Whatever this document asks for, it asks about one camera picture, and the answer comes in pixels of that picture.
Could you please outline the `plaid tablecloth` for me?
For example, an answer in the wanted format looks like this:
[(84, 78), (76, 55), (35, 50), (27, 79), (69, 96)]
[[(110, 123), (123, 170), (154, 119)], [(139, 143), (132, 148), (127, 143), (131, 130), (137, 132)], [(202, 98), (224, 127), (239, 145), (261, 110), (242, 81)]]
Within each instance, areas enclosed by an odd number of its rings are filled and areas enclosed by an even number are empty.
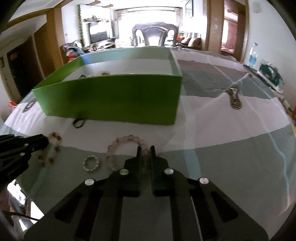
[(191, 179), (207, 177), (273, 237), (295, 205), (295, 135), (275, 95), (243, 66), (225, 57), (174, 50), (183, 72), (177, 119), (172, 126), (46, 116), (25, 100), (1, 134), (62, 135), (62, 150), (34, 198), (48, 211), (82, 180), (111, 173), (107, 147), (132, 134), (153, 145), (169, 165)]

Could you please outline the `chair with clothes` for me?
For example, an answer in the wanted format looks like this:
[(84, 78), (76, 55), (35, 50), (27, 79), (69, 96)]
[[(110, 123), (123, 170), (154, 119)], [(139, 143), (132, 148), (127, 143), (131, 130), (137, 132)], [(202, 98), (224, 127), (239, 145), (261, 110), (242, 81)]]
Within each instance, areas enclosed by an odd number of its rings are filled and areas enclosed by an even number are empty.
[(65, 51), (69, 62), (81, 55), (89, 53), (89, 49), (82, 46), (81, 40), (75, 40), (74, 42), (66, 43), (62, 46), (62, 49)]

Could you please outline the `flat screen television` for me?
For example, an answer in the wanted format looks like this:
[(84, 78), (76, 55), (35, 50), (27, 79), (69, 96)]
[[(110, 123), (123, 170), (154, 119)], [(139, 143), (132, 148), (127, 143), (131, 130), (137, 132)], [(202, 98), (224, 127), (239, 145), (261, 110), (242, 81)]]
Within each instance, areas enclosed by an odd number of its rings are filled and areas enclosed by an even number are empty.
[(109, 39), (107, 28), (99, 24), (89, 24), (88, 30), (91, 44)]

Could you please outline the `green cardboard box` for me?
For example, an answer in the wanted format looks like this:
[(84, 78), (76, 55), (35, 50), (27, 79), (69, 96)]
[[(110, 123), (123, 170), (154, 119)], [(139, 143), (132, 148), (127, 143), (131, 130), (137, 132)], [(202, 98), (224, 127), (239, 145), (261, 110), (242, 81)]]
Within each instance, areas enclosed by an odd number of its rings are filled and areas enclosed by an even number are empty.
[[(94, 76), (100, 71), (111, 75)], [(173, 125), (182, 78), (170, 48), (115, 48), (77, 57), (33, 93), (50, 116)]]

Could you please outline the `green ivy garland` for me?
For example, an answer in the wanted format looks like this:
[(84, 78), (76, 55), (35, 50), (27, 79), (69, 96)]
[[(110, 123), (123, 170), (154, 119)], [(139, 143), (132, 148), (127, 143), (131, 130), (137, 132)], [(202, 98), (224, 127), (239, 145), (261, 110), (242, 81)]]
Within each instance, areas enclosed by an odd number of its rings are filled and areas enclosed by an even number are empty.
[(82, 25), (82, 18), (81, 18), (81, 6), (77, 5), (77, 15), (78, 15), (78, 29), (79, 29), (79, 34), (80, 34), (80, 42), (81, 46), (85, 46), (85, 40), (84, 40), (84, 35), (83, 35), (83, 25)]

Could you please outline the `green tissue pack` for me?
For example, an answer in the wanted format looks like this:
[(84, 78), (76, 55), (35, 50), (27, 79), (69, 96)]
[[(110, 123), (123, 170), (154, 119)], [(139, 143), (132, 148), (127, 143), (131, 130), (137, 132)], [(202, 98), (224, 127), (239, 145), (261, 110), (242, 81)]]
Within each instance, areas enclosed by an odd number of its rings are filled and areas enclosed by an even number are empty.
[(259, 70), (257, 74), (267, 82), (273, 89), (279, 90), (282, 85), (285, 85), (285, 82), (278, 72), (276, 66), (271, 64), (268, 61), (261, 60)]

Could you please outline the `plastic water bottle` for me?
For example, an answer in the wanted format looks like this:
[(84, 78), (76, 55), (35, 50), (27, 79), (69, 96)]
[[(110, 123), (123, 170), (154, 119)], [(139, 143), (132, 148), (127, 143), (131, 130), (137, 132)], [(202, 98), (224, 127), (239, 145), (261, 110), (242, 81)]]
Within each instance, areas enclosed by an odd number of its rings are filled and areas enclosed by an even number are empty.
[(256, 61), (257, 61), (257, 56), (258, 56), (258, 52), (257, 52), (257, 43), (254, 43), (253, 46), (250, 48), (249, 51), (249, 59), (248, 59), (248, 67), (254, 69), (256, 66)]

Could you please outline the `dark wooden chair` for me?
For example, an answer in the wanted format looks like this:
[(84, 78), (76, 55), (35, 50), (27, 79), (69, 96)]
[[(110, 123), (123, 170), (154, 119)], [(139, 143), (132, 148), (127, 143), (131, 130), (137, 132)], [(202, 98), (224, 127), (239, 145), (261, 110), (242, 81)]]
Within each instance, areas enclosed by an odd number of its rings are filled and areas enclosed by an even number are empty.
[(144, 37), (144, 43), (145, 46), (152, 46), (152, 43), (150, 42), (151, 38), (156, 38), (158, 40), (158, 44), (156, 46), (164, 46), (166, 37), (168, 36), (168, 33), (170, 30), (173, 30), (173, 40), (172, 40), (172, 47), (176, 46), (177, 42), (177, 36), (178, 36), (178, 27), (173, 24), (167, 24), (164, 22), (156, 22), (156, 23), (149, 23), (149, 24), (136, 24), (132, 29), (132, 35), (133, 35), (133, 46), (137, 47), (137, 31), (141, 31), (143, 37)]

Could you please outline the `framed wall picture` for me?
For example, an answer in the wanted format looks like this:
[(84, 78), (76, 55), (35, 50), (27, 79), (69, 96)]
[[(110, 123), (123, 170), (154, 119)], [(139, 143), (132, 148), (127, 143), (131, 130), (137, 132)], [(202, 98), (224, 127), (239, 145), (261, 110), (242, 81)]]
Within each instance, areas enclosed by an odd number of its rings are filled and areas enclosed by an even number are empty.
[(193, 0), (187, 0), (185, 4), (185, 16), (192, 18), (194, 16), (194, 2)]

